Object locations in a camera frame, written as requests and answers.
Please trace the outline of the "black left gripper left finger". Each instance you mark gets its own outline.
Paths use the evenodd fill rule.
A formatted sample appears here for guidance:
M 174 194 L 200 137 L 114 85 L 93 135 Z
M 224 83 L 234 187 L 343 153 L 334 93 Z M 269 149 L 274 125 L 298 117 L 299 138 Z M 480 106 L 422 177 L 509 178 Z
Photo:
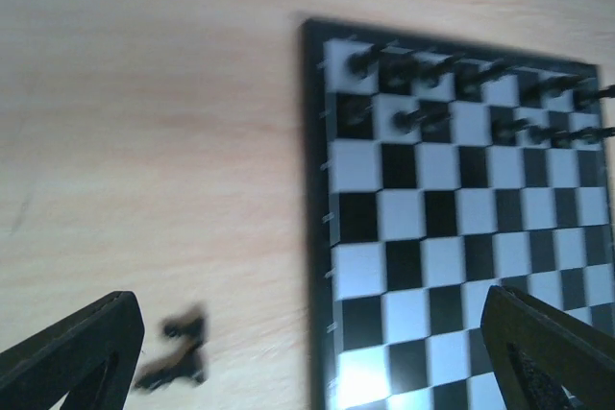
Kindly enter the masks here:
M 1 407 L 122 409 L 143 338 L 135 294 L 111 292 L 1 353 Z

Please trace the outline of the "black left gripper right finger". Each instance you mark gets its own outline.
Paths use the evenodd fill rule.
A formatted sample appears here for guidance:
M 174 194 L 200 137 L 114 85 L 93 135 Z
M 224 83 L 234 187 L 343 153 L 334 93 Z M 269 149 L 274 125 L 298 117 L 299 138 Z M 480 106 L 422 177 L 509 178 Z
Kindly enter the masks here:
M 481 333 L 508 409 L 612 409 L 614 338 L 514 287 L 489 288 Z

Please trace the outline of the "black chess rook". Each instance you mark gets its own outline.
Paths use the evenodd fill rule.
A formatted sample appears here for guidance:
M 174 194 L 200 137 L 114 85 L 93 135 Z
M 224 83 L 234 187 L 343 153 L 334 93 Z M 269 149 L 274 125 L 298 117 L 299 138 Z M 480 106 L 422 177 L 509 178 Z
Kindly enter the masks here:
M 358 79 L 365 79 L 379 63 L 383 46 L 371 45 L 369 48 L 355 52 L 346 60 L 348 71 Z

